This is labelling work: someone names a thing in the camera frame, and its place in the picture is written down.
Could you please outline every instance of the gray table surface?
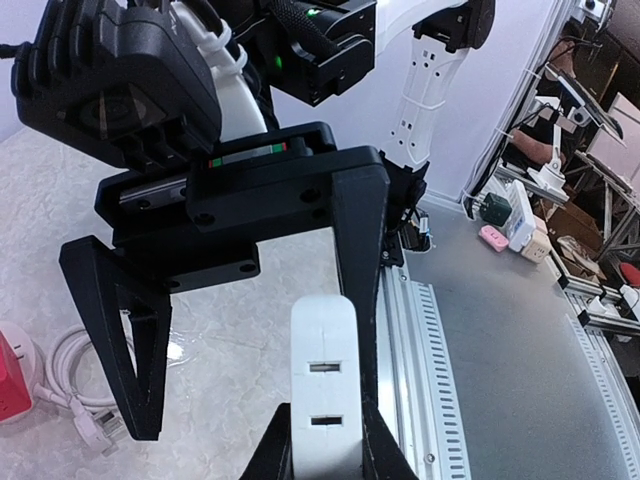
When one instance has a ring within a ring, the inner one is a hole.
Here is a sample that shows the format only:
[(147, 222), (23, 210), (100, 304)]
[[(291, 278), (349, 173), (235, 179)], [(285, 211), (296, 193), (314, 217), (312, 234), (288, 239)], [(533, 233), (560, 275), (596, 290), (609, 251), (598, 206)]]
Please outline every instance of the gray table surface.
[(549, 267), (495, 253), (462, 214), (429, 213), (437, 247), (408, 263), (436, 292), (473, 479), (627, 478)]

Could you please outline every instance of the red object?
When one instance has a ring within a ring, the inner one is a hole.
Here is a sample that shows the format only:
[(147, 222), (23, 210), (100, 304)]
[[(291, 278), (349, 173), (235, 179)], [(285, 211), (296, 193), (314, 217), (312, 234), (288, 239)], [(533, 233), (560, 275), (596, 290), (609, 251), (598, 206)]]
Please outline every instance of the red object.
[(620, 272), (627, 279), (627, 282), (634, 287), (640, 287), (640, 270), (631, 265), (630, 263), (621, 263)]
[(26, 412), (31, 406), (20, 360), (0, 332), (0, 421)]

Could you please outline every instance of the person's arm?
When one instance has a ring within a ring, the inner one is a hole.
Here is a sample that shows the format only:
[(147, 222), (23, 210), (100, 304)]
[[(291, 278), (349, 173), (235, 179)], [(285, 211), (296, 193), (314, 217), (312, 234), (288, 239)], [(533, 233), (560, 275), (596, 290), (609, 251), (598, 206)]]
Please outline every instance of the person's arm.
[[(511, 143), (513, 143), (513, 145), (524, 153), (532, 162), (537, 163), (538, 165), (546, 165), (553, 158), (552, 145), (539, 142), (520, 130), (515, 130), (512, 133), (513, 140)], [(564, 164), (566, 161), (564, 153), (560, 154), (560, 159)]]

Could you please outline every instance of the person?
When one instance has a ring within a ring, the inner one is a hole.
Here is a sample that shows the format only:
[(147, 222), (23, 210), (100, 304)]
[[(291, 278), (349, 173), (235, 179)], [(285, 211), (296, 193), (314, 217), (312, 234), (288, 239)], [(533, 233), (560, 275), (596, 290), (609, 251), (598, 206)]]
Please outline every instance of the person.
[[(577, 54), (577, 42), (582, 38), (580, 28), (573, 22), (565, 24), (556, 43), (549, 63), (558, 70), (575, 78), (574, 60)], [(556, 79), (545, 69), (538, 84), (538, 95), (543, 97), (560, 98), (560, 105), (568, 115), (573, 107), (573, 101), (563, 92), (563, 88)], [(576, 128), (573, 133), (562, 131), (561, 160), (564, 164), (569, 159), (580, 141), (582, 129)], [(538, 118), (535, 127), (522, 126), (511, 132), (513, 138), (502, 156), (507, 163), (516, 165), (524, 170), (533, 167), (540, 170), (543, 165), (551, 161), (553, 155), (553, 123)]]

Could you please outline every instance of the black camera housing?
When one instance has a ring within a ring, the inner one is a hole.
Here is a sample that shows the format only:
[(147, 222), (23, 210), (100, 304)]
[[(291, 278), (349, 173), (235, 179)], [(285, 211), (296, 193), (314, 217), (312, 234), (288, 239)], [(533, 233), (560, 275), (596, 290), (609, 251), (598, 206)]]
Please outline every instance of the black camera housing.
[(169, 3), (50, 0), (12, 72), (27, 126), (143, 174), (210, 154), (222, 115), (205, 60)]

